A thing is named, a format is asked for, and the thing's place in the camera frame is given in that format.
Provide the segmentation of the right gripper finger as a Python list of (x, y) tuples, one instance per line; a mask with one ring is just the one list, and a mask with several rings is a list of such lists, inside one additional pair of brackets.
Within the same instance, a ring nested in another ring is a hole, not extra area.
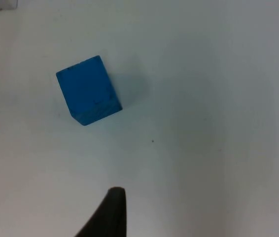
[(75, 236), (126, 237), (125, 189), (110, 188), (97, 210)]

